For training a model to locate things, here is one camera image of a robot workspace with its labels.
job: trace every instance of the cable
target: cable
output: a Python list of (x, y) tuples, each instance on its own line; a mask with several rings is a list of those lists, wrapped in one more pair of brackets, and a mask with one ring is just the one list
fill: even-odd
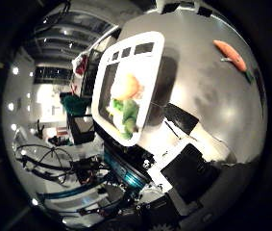
[[(42, 148), (48, 149), (48, 151), (38, 161), (34, 160), (33, 158), (31, 158), (27, 155), (23, 155), (22, 158), (16, 158), (16, 160), (22, 162), (24, 167), (26, 166), (28, 161), (32, 162), (34, 164), (34, 166), (32, 169), (28, 169), (28, 170), (30, 172), (32, 172), (34, 175), (41, 177), (43, 179), (49, 180), (49, 181), (55, 181), (58, 184), (63, 185), (67, 179), (67, 175), (74, 173), (74, 169), (71, 164), (70, 164), (69, 168), (66, 168), (62, 165), (62, 161), (61, 161), (57, 151), (61, 151), (62, 153), (66, 154), (69, 157), (70, 161), (73, 162), (72, 156), (62, 148), (48, 147), (48, 146), (40, 145), (40, 144), (24, 144), (24, 145), (18, 146), (16, 148), (15, 152), (20, 149), (23, 149), (24, 147), (32, 147), (32, 146), (42, 147)], [(51, 154), (52, 157), (55, 154), (55, 156), (57, 157), (58, 162), (60, 164), (59, 167), (47, 165), (42, 162), (49, 154)], [(46, 172), (43, 173), (43, 172), (36, 170), (37, 167), (44, 167), (44, 168), (49, 168), (49, 169), (53, 169), (53, 170), (61, 170), (61, 171), (63, 171), (63, 174), (51, 176), (51, 175), (49, 175), (49, 173), (46, 173)]]

